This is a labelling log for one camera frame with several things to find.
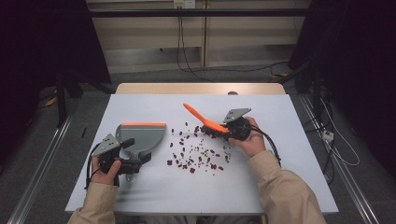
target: beige sleeve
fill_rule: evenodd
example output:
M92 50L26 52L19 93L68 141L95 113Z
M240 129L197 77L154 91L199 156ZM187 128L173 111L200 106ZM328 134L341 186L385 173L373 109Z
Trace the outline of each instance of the beige sleeve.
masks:
M84 204L73 213L67 223L115 223L114 205L117 189L116 186L90 183Z
M326 223L315 193L297 174L282 170L272 151L257 154L248 166L270 223Z

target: orange brush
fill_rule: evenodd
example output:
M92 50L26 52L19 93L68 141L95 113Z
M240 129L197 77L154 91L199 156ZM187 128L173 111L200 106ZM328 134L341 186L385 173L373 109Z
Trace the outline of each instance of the orange brush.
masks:
M192 108L190 105L188 104L183 104L184 107L186 107L186 109L188 111L190 111L190 113L192 113L196 118L198 118L198 120L200 120L206 127L214 130L214 131L218 131L221 133L229 133L230 131L228 131L228 129L224 128L223 126L217 124L216 122L209 120L209 119L205 119L202 115L200 115L194 108Z

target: gray floor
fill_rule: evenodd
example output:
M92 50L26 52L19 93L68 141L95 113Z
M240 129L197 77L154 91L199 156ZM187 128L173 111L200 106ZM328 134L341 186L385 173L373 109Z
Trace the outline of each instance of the gray floor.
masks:
M246 70L261 68L263 65L233 66L226 69ZM288 73L285 64L272 68L273 74ZM270 69L251 72L235 72L224 70L209 70L197 72L200 77L209 78L216 82L267 82L270 79ZM139 72L133 74L119 74L112 76L116 88L122 82L203 82L192 73L180 70L166 70L155 72ZM64 140L50 164L40 191L35 197L26 223L65 223L69 214L64 208L75 185L75 178L79 175L88 150L95 137L99 122L105 112L109 96L90 86L82 84L85 90L81 99L67 99L69 110L74 106L76 112L64 136ZM285 85L302 123L310 120L301 102L301 95L297 94L293 82ZM366 144L351 131L351 126L343 116L342 110L333 102L334 122L349 143L357 149L361 157L361 164L349 167L356 181L361 186L380 223L392 223L396 220L396 181L373 158ZM0 175L0 223L6 223L26 189L36 167L43 158L57 125L56 105L41 107L35 112L32 125L21 139L21 143L13 148L13 154L3 165L4 172ZM308 140L317 155L319 164L324 165L326 154L318 134L307 134ZM335 136L336 146L348 161L354 160L348 146ZM333 197L339 207L337 214L326 215L328 223L365 223L354 201L347 191L340 175L335 173L334 181L330 184ZM118 223L132 223L130 217L118 216Z

